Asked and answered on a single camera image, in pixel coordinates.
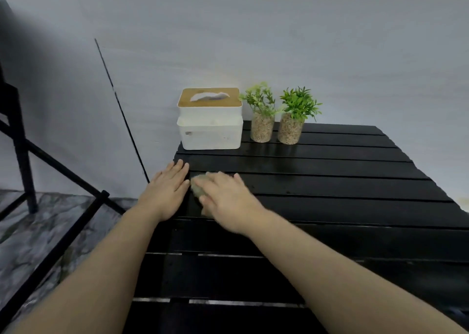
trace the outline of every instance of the chair leg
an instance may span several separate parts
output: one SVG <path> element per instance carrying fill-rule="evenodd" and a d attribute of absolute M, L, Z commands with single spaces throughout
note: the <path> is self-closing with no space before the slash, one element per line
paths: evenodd
<path fill-rule="evenodd" d="M 20 166 L 21 180 L 23 182 L 24 192 L 28 195 L 28 209 L 30 213 L 38 211 L 38 201 L 36 200 L 36 191 L 32 179 L 31 163 L 26 145 L 26 134 L 24 132 L 23 119 L 21 116 L 20 99 L 18 90 L 13 86 L 9 86 L 10 94 L 10 111 L 7 115 L 11 130 L 14 133 L 13 144 L 15 146 L 16 159 Z"/>

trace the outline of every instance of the person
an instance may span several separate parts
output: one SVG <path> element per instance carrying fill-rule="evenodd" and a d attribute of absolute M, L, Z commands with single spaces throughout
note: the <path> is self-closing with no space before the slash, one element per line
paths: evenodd
<path fill-rule="evenodd" d="M 150 238 L 179 208 L 190 185 L 188 170 L 179 160 L 158 172 L 137 204 L 14 333 L 121 333 Z M 466 333 L 424 301 L 265 209 L 238 174 L 209 173 L 197 184 L 215 220 L 254 242 L 330 334 Z"/>

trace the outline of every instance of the green plant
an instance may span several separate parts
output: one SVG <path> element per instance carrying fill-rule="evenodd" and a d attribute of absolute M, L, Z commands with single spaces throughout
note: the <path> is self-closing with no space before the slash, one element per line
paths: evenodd
<path fill-rule="evenodd" d="M 266 117 L 271 117 L 280 112 L 279 108 L 275 109 L 275 99 L 272 97 L 272 92 L 266 82 L 248 88 L 245 94 L 240 93 L 239 99 L 246 101 L 253 112 Z"/>
<path fill-rule="evenodd" d="M 280 97 L 287 105 L 285 112 L 289 112 L 293 119 L 305 121 L 308 116 L 311 116 L 316 121 L 316 115 L 322 114 L 318 106 L 322 103 L 318 103 L 317 100 L 313 99 L 311 90 L 306 87 L 283 91 L 283 96 Z"/>

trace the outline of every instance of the hand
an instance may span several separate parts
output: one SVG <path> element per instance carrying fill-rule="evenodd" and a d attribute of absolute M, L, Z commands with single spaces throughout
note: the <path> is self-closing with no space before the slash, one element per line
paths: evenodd
<path fill-rule="evenodd" d="M 233 233 L 246 235 L 253 217 L 266 210 L 237 173 L 231 177 L 223 172 L 208 172 L 207 178 L 197 178 L 194 182 L 207 194 L 200 197 L 203 207 Z"/>
<path fill-rule="evenodd" d="M 190 181 L 184 178 L 189 164 L 179 160 L 171 161 L 166 169 L 159 171 L 150 181 L 144 193 L 138 198 L 136 207 L 149 216 L 156 224 L 173 216 L 189 189 Z"/>

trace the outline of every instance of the storage compartment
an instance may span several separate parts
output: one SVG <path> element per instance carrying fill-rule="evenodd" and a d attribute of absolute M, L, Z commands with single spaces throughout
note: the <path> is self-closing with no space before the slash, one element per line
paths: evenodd
<path fill-rule="evenodd" d="M 177 121 L 186 150 L 237 149 L 243 132 L 238 88 L 186 88 Z"/>

